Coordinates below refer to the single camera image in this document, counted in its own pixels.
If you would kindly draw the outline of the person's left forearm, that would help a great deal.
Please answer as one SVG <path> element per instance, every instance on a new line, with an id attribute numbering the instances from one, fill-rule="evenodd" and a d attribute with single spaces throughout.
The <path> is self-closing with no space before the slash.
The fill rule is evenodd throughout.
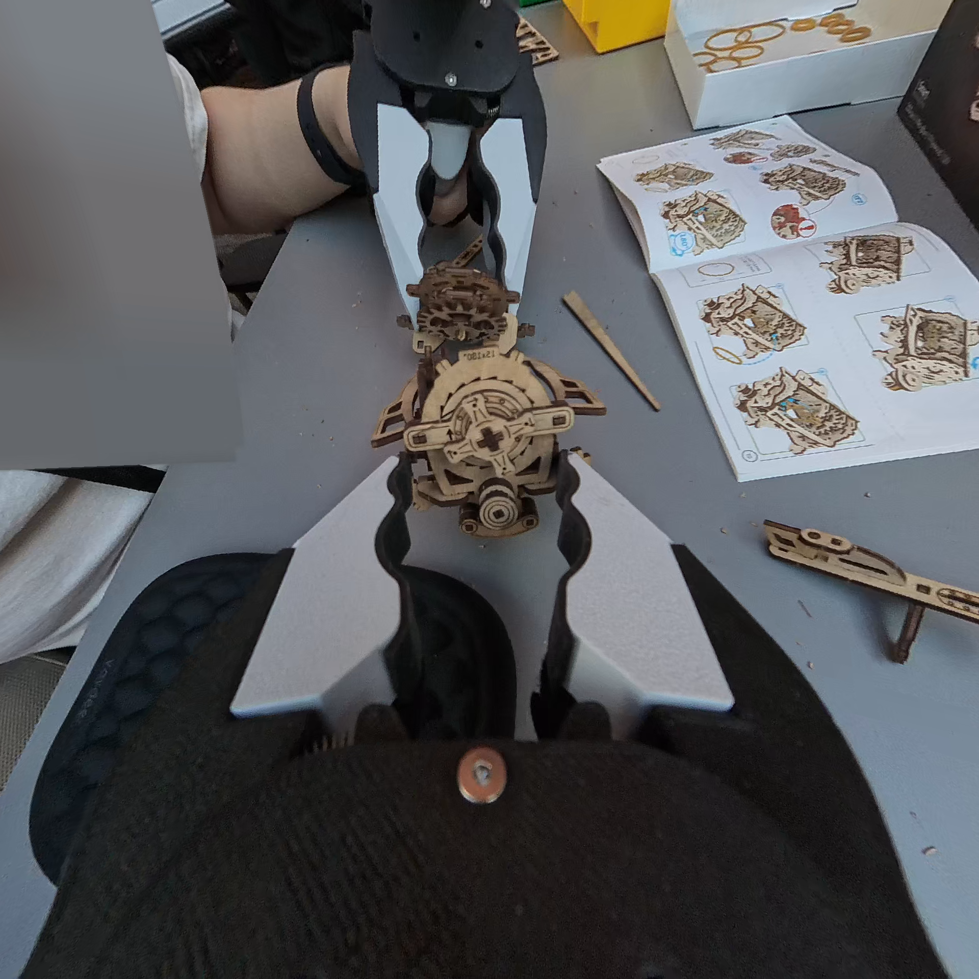
<path id="1" fill-rule="evenodd" d="M 212 233 L 272 233 L 346 190 L 315 161 L 299 116 L 300 81 L 202 92 L 208 117 L 202 193 Z"/>

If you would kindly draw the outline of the yellow plastic bin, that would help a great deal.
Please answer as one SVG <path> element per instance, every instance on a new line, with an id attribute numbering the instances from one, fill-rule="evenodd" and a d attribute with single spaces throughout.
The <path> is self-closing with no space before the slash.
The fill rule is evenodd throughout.
<path id="1" fill-rule="evenodd" d="M 597 54 L 661 38 L 671 1 L 564 1 Z"/>

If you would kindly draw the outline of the grey desk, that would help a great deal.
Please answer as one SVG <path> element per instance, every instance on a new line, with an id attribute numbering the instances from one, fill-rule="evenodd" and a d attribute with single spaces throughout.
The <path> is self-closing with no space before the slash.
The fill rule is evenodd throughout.
<path id="1" fill-rule="evenodd" d="M 741 485 L 618 202 L 597 170 L 692 133 L 662 48 L 534 72 L 546 162 L 524 349 L 590 389 L 578 454 L 672 542 L 735 703 L 655 707 L 629 739 L 596 703 L 533 725 L 561 511 L 483 545 L 407 517 L 422 696 L 230 710 L 296 541 L 386 459 L 378 412 L 415 374 L 367 199 L 298 220 L 233 349 L 233 463 L 173 466 L 2 795 L 2 977 L 977 977 L 904 833 L 977 819 L 977 628 L 882 652 L 898 598 L 768 555 L 765 520 L 842 536 L 972 590 L 977 451 Z M 657 412 L 562 301 L 576 291 Z M 278 555 L 116 755 L 54 886 L 29 836 L 42 764 L 104 644 L 155 578 Z"/>

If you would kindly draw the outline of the black model kit box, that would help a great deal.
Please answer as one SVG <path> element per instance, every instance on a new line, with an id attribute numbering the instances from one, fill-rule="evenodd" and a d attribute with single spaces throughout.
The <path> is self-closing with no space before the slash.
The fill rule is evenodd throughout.
<path id="1" fill-rule="evenodd" d="M 977 162 L 978 3 L 951 2 L 898 116 L 937 169 Z"/>

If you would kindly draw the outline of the black wristband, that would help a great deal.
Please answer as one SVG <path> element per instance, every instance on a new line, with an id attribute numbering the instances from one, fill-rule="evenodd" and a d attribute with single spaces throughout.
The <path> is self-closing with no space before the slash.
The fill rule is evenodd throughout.
<path id="1" fill-rule="evenodd" d="M 317 119 L 313 101 L 313 86 L 317 77 L 327 68 L 339 64 L 326 64 L 313 68 L 300 80 L 297 93 L 297 112 L 300 131 L 316 164 L 327 178 L 350 188 L 355 195 L 366 193 L 366 180 L 363 171 L 349 165 L 330 142 Z"/>

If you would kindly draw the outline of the wooden cutout sheet scrap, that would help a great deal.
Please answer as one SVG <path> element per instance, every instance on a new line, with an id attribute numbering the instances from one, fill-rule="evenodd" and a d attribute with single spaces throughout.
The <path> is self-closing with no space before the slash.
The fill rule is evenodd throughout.
<path id="1" fill-rule="evenodd" d="M 531 56 L 533 67 L 541 67 L 559 59 L 560 54 L 557 48 L 525 17 L 518 19 L 515 34 L 519 52 Z"/>

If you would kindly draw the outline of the white cardboard tray box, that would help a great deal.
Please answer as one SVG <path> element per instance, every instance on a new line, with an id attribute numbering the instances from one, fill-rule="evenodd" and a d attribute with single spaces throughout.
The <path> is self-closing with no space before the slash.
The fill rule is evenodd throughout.
<path id="1" fill-rule="evenodd" d="M 948 1 L 678 1 L 669 11 L 665 49 L 691 124 L 733 125 L 901 95 L 908 87 Z M 716 31 L 783 18 L 842 11 L 873 27 L 857 45 L 706 73 L 692 52 Z"/>

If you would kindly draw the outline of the thin wooden wedge stick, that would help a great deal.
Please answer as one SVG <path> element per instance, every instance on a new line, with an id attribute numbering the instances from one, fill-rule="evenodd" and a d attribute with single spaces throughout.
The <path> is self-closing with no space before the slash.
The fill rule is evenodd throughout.
<path id="1" fill-rule="evenodd" d="M 562 301 L 569 311 L 572 312 L 581 322 L 581 325 L 589 333 L 589 335 L 592 336 L 598 345 L 605 351 L 608 358 L 610 358 L 611 361 L 616 364 L 619 371 L 626 376 L 626 378 L 630 381 L 630 384 L 633 385 L 644 400 L 652 407 L 652 409 L 657 412 L 661 411 L 662 405 L 660 404 L 659 400 L 652 395 L 648 386 L 643 382 L 639 374 L 631 366 L 630 362 L 626 359 L 621 349 L 613 341 L 606 328 L 581 299 L 581 296 L 576 291 L 570 291 L 569 293 L 563 295 Z"/>

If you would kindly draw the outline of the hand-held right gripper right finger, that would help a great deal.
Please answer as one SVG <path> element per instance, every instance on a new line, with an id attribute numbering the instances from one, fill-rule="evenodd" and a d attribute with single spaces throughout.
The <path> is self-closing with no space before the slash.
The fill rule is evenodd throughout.
<path id="1" fill-rule="evenodd" d="M 568 568 L 533 693 L 537 737 L 556 738 L 583 703 L 604 709 L 619 740 L 655 707 L 730 711 L 733 693 L 667 534 L 568 450 L 555 498 Z"/>

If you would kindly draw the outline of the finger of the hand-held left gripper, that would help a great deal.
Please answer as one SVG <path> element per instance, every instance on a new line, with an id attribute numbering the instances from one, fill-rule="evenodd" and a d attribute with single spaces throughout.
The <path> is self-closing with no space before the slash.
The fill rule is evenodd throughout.
<path id="1" fill-rule="evenodd" d="M 469 176 L 482 202 L 485 270 L 520 296 L 536 209 L 520 119 L 500 117 L 489 126 L 471 149 Z"/>
<path id="2" fill-rule="evenodd" d="M 398 292 L 413 325 L 420 301 L 408 292 L 424 275 L 420 247 L 427 219 L 419 202 L 420 181 L 431 162 L 429 133 L 402 107 L 377 106 L 378 190 L 375 214 Z"/>

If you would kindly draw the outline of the wooden mechanical gear model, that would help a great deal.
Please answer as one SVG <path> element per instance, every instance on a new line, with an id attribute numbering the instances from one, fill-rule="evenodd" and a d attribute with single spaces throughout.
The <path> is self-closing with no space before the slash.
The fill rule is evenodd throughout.
<path id="1" fill-rule="evenodd" d="M 380 413 L 374 448 L 399 444 L 424 474 L 414 505 L 457 507 L 461 532 L 503 539 L 539 524 L 536 499 L 555 491 L 558 437 L 579 416 L 601 417 L 593 391 L 517 348 L 534 327 L 510 307 L 517 292 L 473 265 L 469 250 L 431 265 L 407 286 L 419 301 L 411 328 L 419 360 Z"/>

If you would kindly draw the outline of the open instruction booklet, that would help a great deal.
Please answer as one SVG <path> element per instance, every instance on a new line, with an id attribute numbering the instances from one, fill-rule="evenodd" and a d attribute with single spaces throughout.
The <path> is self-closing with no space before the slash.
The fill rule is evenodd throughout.
<path id="1" fill-rule="evenodd" d="M 740 483 L 978 447 L 978 285 L 790 116 L 606 156 Z"/>

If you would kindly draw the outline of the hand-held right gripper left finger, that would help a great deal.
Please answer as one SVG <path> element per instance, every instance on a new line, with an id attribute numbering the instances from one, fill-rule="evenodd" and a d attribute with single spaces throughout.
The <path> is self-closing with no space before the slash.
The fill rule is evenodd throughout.
<path id="1" fill-rule="evenodd" d="M 423 688 L 409 580 L 412 472 L 386 459 L 293 546 L 230 710 L 239 718 L 317 712 L 352 738 L 361 710 L 410 713 Z"/>

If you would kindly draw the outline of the group of rubber bands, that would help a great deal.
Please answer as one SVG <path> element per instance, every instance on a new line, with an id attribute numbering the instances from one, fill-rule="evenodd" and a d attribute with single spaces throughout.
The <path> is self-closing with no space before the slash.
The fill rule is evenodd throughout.
<path id="1" fill-rule="evenodd" d="M 870 25 L 833 11 L 819 17 L 783 18 L 716 31 L 692 52 L 692 57 L 704 72 L 718 73 L 778 57 L 819 53 L 832 44 L 861 44 L 873 34 Z"/>

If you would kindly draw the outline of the flat wooden lever part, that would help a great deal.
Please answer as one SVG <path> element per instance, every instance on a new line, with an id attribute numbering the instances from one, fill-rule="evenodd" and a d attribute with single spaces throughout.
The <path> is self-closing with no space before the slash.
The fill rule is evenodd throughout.
<path id="1" fill-rule="evenodd" d="M 889 659 L 907 663 L 924 613 L 931 609 L 974 625 L 978 623 L 978 595 L 941 581 L 901 569 L 883 555 L 854 545 L 842 535 L 765 520 L 768 552 L 777 559 L 828 576 L 866 586 L 904 600 L 907 607 L 899 636 Z"/>

